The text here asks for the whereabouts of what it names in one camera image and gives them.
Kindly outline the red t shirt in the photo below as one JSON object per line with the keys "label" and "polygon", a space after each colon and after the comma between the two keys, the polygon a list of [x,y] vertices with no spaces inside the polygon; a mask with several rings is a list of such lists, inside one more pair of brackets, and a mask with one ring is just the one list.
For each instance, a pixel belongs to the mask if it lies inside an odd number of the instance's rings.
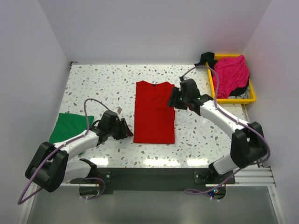
{"label": "red t shirt", "polygon": [[136,83],[134,143],[175,143],[175,110],[168,106],[174,85]]}

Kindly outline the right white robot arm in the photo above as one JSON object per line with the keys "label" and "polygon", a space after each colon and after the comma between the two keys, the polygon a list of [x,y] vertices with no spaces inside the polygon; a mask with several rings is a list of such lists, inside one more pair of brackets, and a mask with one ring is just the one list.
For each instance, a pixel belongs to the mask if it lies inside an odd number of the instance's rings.
{"label": "right white robot arm", "polygon": [[172,88],[168,106],[195,112],[213,122],[231,139],[230,152],[208,166],[206,182],[219,183],[233,170],[269,158],[270,149],[261,125],[238,119],[211,96],[201,95],[193,79],[182,80],[179,88]]}

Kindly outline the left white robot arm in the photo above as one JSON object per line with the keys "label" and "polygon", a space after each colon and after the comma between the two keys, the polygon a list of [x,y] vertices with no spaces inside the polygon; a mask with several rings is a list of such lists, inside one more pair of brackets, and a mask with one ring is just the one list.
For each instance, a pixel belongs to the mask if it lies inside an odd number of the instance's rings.
{"label": "left white robot arm", "polygon": [[48,192],[55,191],[63,182],[67,163],[70,159],[87,149],[96,147],[109,137],[121,140],[133,136],[126,120],[119,118],[113,111],[106,111],[98,123],[93,123],[88,130],[68,140],[51,144],[42,143],[31,163],[25,177]]}

